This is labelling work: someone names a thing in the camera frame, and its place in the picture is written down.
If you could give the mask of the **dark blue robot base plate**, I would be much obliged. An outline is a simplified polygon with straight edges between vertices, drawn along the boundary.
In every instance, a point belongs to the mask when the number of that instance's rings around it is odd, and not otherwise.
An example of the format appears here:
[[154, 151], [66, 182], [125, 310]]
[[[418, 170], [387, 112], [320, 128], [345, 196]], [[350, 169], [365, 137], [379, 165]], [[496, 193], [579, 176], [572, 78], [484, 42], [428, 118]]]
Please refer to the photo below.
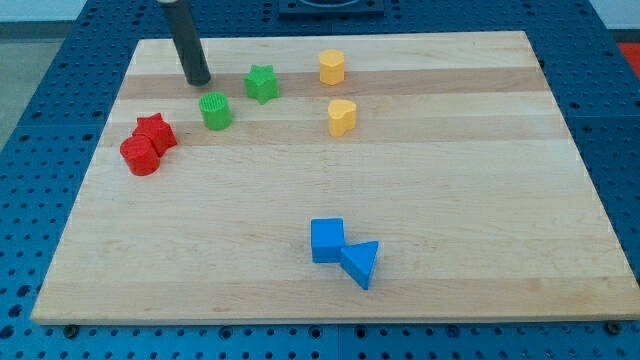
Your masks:
[[383, 0], [277, 0], [276, 4], [280, 17], [381, 15], [385, 12]]

